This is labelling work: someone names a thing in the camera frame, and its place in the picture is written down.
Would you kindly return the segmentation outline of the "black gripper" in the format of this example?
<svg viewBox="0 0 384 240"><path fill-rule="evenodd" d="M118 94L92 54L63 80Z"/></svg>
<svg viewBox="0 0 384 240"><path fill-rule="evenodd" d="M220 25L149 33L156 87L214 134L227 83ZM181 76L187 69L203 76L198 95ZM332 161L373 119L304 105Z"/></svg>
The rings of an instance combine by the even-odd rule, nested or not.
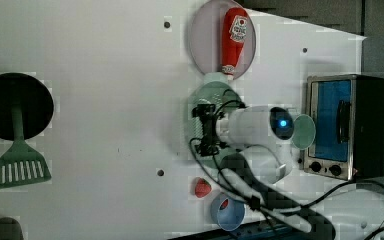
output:
<svg viewBox="0 0 384 240"><path fill-rule="evenodd" d="M219 138L217 136L215 126L217 121L216 105L215 104L198 104L192 110L192 116L198 118L203 137L198 147L198 153L203 156L213 156L219 153L217 147Z"/></svg>

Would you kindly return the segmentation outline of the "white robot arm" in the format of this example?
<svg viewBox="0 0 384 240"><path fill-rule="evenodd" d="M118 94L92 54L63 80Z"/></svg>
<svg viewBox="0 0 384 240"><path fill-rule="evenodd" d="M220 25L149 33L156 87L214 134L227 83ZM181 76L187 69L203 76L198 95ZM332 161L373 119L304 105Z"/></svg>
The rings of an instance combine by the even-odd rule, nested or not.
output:
<svg viewBox="0 0 384 240"><path fill-rule="evenodd" d="M191 118L201 128L189 141L197 163L213 168L219 186L252 210L287 223L292 217L309 225L309 240L334 240L332 222L272 185L290 172L295 122L281 107L246 107L238 101L220 106L200 103Z"/></svg>

